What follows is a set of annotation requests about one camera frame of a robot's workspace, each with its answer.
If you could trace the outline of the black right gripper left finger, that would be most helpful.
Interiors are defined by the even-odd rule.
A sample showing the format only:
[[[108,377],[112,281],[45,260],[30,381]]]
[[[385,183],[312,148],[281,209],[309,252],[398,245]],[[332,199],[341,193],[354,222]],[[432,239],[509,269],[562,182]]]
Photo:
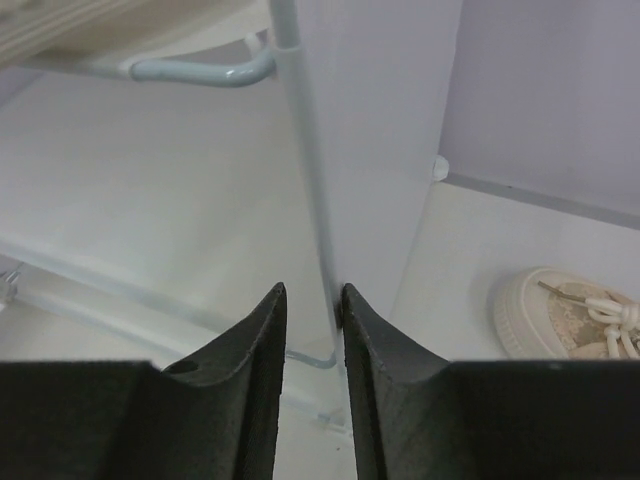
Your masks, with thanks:
[[[3,363],[2,477],[271,478],[286,332],[279,283],[247,317],[165,369]]]

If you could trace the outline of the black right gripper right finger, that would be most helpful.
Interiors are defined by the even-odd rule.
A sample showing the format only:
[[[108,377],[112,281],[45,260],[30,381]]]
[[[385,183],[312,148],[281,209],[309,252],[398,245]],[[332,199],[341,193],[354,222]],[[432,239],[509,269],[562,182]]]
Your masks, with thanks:
[[[341,292],[361,479],[635,479],[635,361],[447,361]]]

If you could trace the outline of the white plastic shoe cabinet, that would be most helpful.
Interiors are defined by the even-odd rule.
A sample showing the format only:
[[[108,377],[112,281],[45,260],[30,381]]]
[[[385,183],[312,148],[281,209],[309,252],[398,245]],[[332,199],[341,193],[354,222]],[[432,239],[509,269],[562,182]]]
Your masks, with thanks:
[[[339,293],[395,302],[459,1],[154,1],[1,73],[1,357],[184,357],[287,290],[284,402],[350,426]]]

